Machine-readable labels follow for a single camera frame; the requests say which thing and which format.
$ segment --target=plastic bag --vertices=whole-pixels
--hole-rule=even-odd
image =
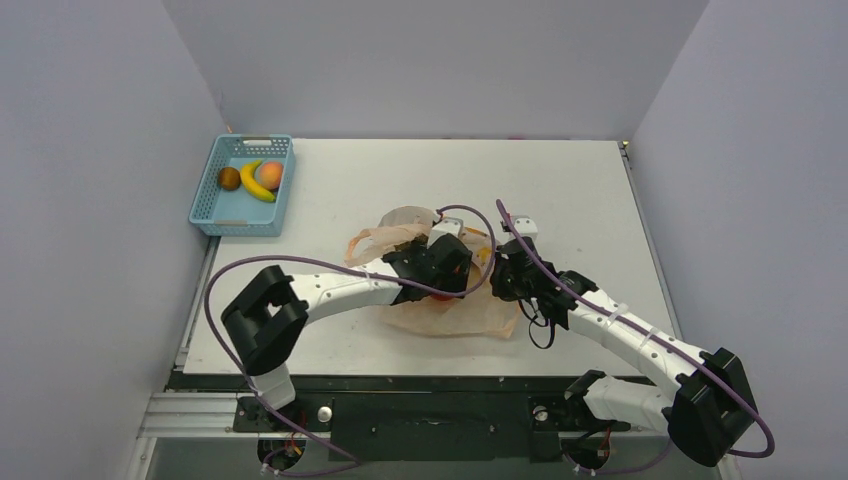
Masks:
[[[418,237],[427,237],[438,215],[422,207],[400,207],[383,216],[379,226],[366,228],[351,239],[345,255],[349,266],[362,265],[392,252],[398,246]],[[370,244],[358,255],[354,251],[360,242]],[[472,228],[463,228],[459,239],[473,253],[468,286],[480,279],[486,264],[491,260],[491,241],[488,234]],[[433,297],[419,302],[407,302],[378,309],[381,321],[412,333],[426,336],[492,335],[509,338],[518,322],[519,311],[515,304],[503,302],[492,296],[492,287],[486,281],[474,293],[463,299],[437,300]]]

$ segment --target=blue plastic basket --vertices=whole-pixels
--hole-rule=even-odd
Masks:
[[[240,170],[258,159],[283,164],[276,202],[260,201],[244,187],[226,191],[218,186],[222,168]],[[188,220],[209,236],[278,236],[283,231],[294,170],[294,148],[288,135],[220,135],[212,146]]]

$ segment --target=gray wall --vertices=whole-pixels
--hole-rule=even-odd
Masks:
[[[0,65],[0,478],[117,478],[185,325],[223,123],[155,0],[4,2]]]
[[[777,436],[746,478],[848,477],[846,51],[844,1],[713,0],[633,138],[683,332],[741,356]]]
[[[707,0],[164,0],[236,131],[629,138]]]

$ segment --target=kiwi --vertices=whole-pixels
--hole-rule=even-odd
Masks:
[[[241,176],[233,167],[224,167],[218,172],[218,185],[224,190],[235,190],[241,185]]]

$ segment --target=table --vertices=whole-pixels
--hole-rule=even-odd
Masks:
[[[283,233],[277,238],[224,237],[212,271],[244,257],[290,254],[342,262],[348,241],[403,205],[461,203],[500,220],[495,199],[530,215],[537,247],[559,270],[573,269],[666,332],[673,332],[651,250],[615,142],[529,140],[296,139],[297,171]],[[482,228],[472,215],[455,212]],[[506,234],[500,234],[504,240]],[[212,292],[220,312],[264,264],[224,275]],[[285,264],[286,273],[317,273]],[[593,342],[560,330],[549,350],[530,343],[519,319],[512,337],[426,338],[374,318],[369,307],[304,329],[288,361],[295,375],[579,376],[638,372]],[[196,320],[185,374],[233,374],[235,365]],[[546,341],[547,331],[534,332]]]

